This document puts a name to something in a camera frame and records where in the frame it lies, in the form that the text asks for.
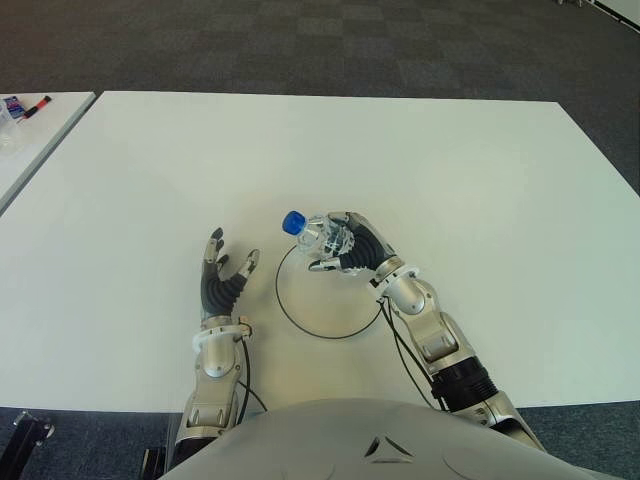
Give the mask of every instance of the robot forearm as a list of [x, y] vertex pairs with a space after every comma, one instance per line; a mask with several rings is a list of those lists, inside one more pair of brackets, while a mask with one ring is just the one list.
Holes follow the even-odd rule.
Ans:
[[433, 379], [433, 395], [457, 416], [544, 450], [507, 395], [495, 387], [456, 322], [440, 311], [434, 289], [417, 273], [394, 256], [376, 269], [370, 288], [376, 298], [392, 300]]
[[194, 336], [196, 386], [180, 420], [174, 466], [236, 425], [235, 390], [245, 367], [239, 339], [250, 334], [248, 325], [222, 315], [203, 321]]

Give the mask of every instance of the robotic arm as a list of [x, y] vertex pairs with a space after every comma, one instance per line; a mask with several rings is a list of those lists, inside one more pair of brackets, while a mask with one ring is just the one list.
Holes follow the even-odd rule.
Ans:
[[440, 311], [435, 290], [417, 278], [418, 269], [405, 264], [362, 215], [336, 212], [329, 218], [353, 232], [354, 246], [346, 254], [313, 262], [309, 270], [373, 270], [369, 289], [376, 300], [388, 297], [407, 326], [431, 376], [433, 396], [456, 416], [544, 450], [507, 395], [495, 387], [460, 327]]
[[243, 321], [246, 317], [234, 320], [231, 313], [249, 276], [258, 265], [260, 252], [251, 251], [240, 270], [222, 280], [220, 270], [229, 260], [228, 255], [218, 259], [224, 245], [222, 234], [221, 228], [213, 232], [202, 262], [202, 318], [200, 332], [193, 337], [193, 348], [198, 354], [196, 387], [180, 421], [172, 466], [186, 460], [224, 431], [240, 423], [244, 414], [243, 408], [238, 415], [235, 390], [246, 368], [248, 354], [244, 338], [251, 335], [251, 327]]

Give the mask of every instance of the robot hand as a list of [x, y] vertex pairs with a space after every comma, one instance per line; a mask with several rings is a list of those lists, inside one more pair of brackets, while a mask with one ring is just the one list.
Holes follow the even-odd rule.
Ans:
[[244, 289], [251, 273], [258, 266], [260, 251], [252, 250], [247, 261], [240, 269], [226, 280], [221, 280], [219, 273], [229, 260], [228, 255], [218, 259], [218, 253], [224, 246], [222, 228], [217, 228], [209, 238], [202, 261], [202, 279], [200, 281], [200, 296], [204, 319], [215, 316], [230, 316], [233, 306]]
[[391, 245], [380, 235], [369, 221], [355, 212], [332, 212], [328, 217], [339, 225], [346, 226], [353, 233], [353, 248], [342, 255], [318, 260], [309, 265], [312, 272], [326, 270], [346, 270], [366, 268], [376, 270], [380, 265], [395, 257]]

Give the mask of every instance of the blue bottle cap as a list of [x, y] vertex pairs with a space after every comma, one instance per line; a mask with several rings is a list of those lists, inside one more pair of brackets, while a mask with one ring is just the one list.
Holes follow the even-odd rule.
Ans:
[[304, 226], [306, 224], [307, 219], [304, 218], [304, 215], [300, 212], [296, 212], [295, 210], [291, 210], [282, 221], [282, 229], [291, 235], [298, 235], [302, 230], [304, 230]]

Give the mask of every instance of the marker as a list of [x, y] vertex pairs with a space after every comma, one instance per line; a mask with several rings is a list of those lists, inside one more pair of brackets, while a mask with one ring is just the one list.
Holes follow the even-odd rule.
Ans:
[[50, 101], [51, 101], [51, 97], [49, 95], [45, 96], [42, 100], [38, 102], [38, 104], [35, 107], [31, 107], [29, 110], [24, 112], [24, 115], [22, 116], [22, 118], [33, 117], [38, 112], [38, 110], [42, 110], [44, 106]]

